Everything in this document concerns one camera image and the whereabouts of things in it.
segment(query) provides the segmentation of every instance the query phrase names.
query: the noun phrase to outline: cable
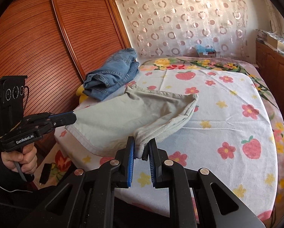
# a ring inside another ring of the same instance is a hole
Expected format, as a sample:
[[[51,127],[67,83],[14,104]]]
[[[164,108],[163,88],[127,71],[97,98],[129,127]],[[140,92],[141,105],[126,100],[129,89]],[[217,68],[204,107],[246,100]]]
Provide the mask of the cable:
[[[27,211],[32,211],[31,208],[19,207],[19,206],[14,206],[14,205],[11,205],[11,204],[1,203],[1,202],[0,202],[0,205],[7,206],[7,207],[13,207],[13,208],[17,208],[17,209],[22,209],[22,210],[27,210]]]
[[[27,88],[27,98],[26,98],[26,101],[25,101],[24,110],[26,109],[26,105],[27,105],[28,98],[29,98],[29,87],[28,87],[28,86],[25,86],[24,89],[25,89],[25,88]]]
[[[29,191],[29,190],[15,189],[15,190],[9,191],[9,190],[6,190],[6,189],[2,188],[1,186],[0,186],[0,188],[1,188],[2,190],[5,190],[5,191],[9,192],[9,193],[12,193],[12,192],[15,192],[15,191],[22,191],[22,192],[29,192],[29,193],[32,193],[32,191]]]

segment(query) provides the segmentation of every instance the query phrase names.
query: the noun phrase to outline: wooden wardrobe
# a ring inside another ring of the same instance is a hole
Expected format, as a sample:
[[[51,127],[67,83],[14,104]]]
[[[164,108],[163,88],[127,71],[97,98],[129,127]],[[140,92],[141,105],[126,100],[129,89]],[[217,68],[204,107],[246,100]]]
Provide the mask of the wooden wardrobe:
[[[88,72],[130,47],[114,0],[14,0],[0,18],[0,78],[27,75],[25,116],[79,103]],[[53,133],[36,144],[47,154]]]

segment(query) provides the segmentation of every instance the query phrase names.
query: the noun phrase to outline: finger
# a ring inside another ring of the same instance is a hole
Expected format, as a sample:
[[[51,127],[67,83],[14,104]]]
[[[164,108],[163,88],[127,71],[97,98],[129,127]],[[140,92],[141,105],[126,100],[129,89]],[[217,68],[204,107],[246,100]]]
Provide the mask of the finger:
[[[35,143],[31,143],[31,144],[24,146],[23,150],[22,150],[23,154],[27,154],[27,153],[31,152],[34,147],[35,147]]]
[[[3,163],[5,164],[5,162],[7,161],[16,161],[16,162],[20,162],[23,160],[23,154],[21,154],[18,151],[12,151],[10,153],[7,152],[2,152],[1,154],[1,158]]]
[[[36,154],[37,154],[37,149],[33,147],[29,153],[24,154],[23,160],[20,162],[20,164],[29,164]]]
[[[36,171],[36,169],[37,169],[37,165],[35,165],[33,168],[32,168],[32,170],[30,170],[30,171],[26,171],[25,172],[25,174],[33,174],[33,173],[35,173],[35,171]]]
[[[37,165],[37,156],[35,155],[34,158],[31,160],[30,163],[24,164],[21,167],[21,170],[23,173],[26,173],[27,171],[32,170]]]

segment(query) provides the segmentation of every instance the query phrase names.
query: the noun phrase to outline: cardboard box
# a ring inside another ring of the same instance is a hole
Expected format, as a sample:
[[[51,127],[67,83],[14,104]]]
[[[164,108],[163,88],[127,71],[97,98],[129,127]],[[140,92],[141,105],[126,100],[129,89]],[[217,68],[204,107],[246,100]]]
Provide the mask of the cardboard box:
[[[284,42],[273,38],[272,36],[268,35],[267,36],[267,42],[272,45],[274,48],[281,50],[284,52]]]
[[[199,52],[198,56],[200,58],[215,58],[215,57],[220,57],[220,52]]]

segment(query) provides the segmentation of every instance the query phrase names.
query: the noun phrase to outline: wall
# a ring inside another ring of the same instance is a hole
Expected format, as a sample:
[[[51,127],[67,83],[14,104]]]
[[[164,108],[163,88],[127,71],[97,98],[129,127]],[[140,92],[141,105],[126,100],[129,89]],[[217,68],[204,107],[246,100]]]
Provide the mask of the wall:
[[[247,25],[246,25],[246,36],[247,36],[247,51],[249,55],[249,62],[255,62],[255,29],[270,30],[269,18],[267,8],[264,0],[244,0],[247,4]],[[134,46],[134,39],[131,39],[131,44]]]

